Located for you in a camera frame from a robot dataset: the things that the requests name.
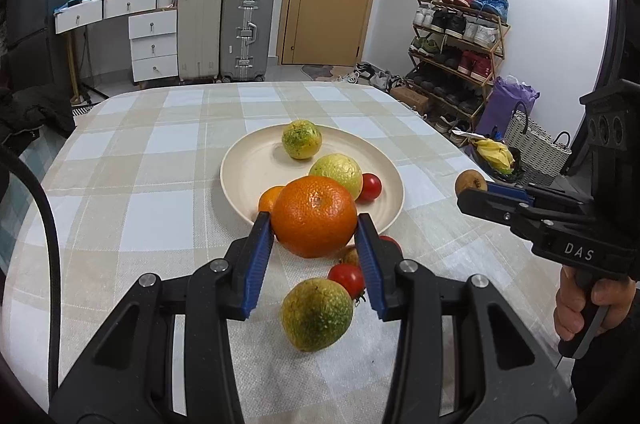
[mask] red sneaker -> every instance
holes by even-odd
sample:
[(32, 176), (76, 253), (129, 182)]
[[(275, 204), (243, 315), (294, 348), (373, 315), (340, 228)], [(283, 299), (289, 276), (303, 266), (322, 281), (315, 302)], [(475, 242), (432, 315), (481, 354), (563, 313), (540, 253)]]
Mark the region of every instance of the red sneaker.
[(465, 75), (471, 75), (471, 70), (474, 69), (475, 62), (476, 57), (474, 52), (469, 52), (468, 50), (462, 52), (462, 58), (460, 59), (460, 63), (458, 65), (458, 71), (460, 73), (464, 73)]
[(471, 72), (471, 77), (478, 80), (486, 80), (493, 74), (493, 67), (491, 59), (486, 55), (474, 53), (474, 69)]

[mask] beige plate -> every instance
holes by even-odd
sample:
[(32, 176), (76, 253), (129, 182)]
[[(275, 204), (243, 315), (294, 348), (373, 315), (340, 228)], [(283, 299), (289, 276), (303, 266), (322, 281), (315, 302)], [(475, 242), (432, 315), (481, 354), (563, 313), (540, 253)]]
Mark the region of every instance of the beige plate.
[(404, 185), (388, 156), (360, 137), (319, 126), (322, 132), (320, 151), (308, 160), (294, 160), (280, 142), (285, 126), (270, 126), (245, 135), (229, 148), (222, 159), (222, 190), (236, 213), (247, 223), (254, 222), (258, 214), (258, 200), (264, 191), (304, 177), (318, 158), (331, 153), (350, 156), (363, 173), (373, 173), (382, 181), (382, 194), (371, 203), (356, 203), (358, 213), (369, 213), (378, 232), (384, 232), (395, 222), (404, 204)]

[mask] brown cardboard box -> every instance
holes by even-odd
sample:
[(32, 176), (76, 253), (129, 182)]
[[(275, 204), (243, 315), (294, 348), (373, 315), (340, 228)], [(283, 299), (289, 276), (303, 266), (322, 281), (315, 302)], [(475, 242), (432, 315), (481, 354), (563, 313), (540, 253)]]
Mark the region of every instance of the brown cardboard box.
[(397, 87), (391, 89), (391, 97), (398, 102), (404, 102), (407, 106), (415, 109), (420, 115), (425, 115), (430, 109), (431, 104), (428, 97), (405, 87)]

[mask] red tomato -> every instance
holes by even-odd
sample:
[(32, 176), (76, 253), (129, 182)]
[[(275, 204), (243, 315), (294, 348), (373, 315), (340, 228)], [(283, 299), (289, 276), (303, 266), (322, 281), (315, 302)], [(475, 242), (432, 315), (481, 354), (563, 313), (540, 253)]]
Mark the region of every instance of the red tomato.
[(348, 263), (338, 263), (331, 267), (327, 279), (340, 283), (351, 299), (359, 299), (364, 293), (364, 276), (360, 267)]
[(402, 247), (400, 247), (400, 244), (398, 242), (396, 242), (396, 240), (394, 240), (391, 236), (385, 236), (384, 234), (380, 235), (380, 239), (383, 239), (385, 241), (390, 241), (391, 243), (394, 243), (396, 245), (396, 247), (398, 247), (398, 250), (400, 252), (402, 252)]
[(362, 175), (362, 192), (358, 197), (360, 201), (373, 201), (382, 193), (382, 182), (372, 173)]

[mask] purple plastic bag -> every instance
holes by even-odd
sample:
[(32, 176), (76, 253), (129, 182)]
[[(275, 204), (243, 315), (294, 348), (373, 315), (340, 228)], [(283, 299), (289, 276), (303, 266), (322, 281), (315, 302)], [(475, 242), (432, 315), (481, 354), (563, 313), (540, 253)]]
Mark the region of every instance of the purple plastic bag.
[(531, 115), (534, 102), (539, 96), (540, 93), (530, 86), (516, 82), (510, 83), (502, 77), (498, 77), (494, 85), (494, 92), (489, 97), (489, 102), (484, 108), (478, 126), (476, 126), (476, 133), (490, 135), (494, 127), (497, 127), (504, 136), (516, 102), (524, 102), (527, 112)]

